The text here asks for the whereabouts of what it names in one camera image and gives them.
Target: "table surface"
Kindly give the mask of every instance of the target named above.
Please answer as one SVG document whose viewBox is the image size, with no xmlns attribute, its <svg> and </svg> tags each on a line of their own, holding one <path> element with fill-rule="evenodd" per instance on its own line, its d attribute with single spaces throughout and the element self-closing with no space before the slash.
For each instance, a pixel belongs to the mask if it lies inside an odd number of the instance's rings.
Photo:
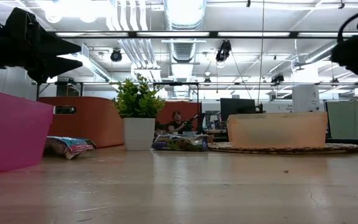
<svg viewBox="0 0 358 224">
<path fill-rule="evenodd" d="M 0 174 L 0 223 L 358 224 L 358 154 L 122 150 Z"/>
</svg>

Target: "potted plant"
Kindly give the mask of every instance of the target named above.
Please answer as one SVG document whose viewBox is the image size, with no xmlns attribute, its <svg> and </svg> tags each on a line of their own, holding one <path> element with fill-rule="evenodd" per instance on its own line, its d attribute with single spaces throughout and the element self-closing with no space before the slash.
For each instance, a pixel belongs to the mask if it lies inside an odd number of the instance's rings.
<svg viewBox="0 0 358 224">
<path fill-rule="evenodd" d="M 117 98 L 112 102 L 124 120 L 124 142 L 128 151 L 147 151 L 153 143 L 155 118 L 164 102 L 155 96 L 159 88 L 150 90 L 148 81 L 139 77 L 136 86 L 130 79 L 119 83 Z"/>
</svg>

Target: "pink plastic bin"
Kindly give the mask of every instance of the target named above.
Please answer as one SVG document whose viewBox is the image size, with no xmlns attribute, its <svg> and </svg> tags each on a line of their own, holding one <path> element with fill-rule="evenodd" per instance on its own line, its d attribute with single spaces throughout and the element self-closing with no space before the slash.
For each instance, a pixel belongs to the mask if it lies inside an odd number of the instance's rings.
<svg viewBox="0 0 358 224">
<path fill-rule="evenodd" d="M 0 93 L 0 172 L 38 164 L 53 106 Z"/>
</svg>

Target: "snack bag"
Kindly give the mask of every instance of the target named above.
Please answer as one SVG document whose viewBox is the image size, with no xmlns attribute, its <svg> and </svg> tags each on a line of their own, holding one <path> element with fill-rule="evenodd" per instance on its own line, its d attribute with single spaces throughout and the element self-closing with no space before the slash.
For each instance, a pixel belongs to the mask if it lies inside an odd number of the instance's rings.
<svg viewBox="0 0 358 224">
<path fill-rule="evenodd" d="M 152 147 L 156 150 L 205 152 L 208 151 L 208 136 L 160 135 L 155 139 Z"/>
<path fill-rule="evenodd" d="M 48 136 L 44 154 L 64 155 L 66 159 L 72 159 L 87 150 L 96 150 L 95 144 L 89 139 Z"/>
</svg>

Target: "green leaves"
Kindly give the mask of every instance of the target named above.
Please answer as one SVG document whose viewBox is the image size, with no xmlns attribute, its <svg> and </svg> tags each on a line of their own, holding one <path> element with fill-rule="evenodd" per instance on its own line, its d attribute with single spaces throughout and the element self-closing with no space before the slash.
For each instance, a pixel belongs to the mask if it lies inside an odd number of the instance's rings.
<svg viewBox="0 0 358 224">
<path fill-rule="evenodd" d="M 155 96 L 162 87 L 150 90 L 146 78 L 138 79 L 139 86 L 135 86 L 131 79 L 119 83 L 117 98 L 112 102 L 122 118 L 156 118 L 164 107 L 164 101 Z"/>
</svg>

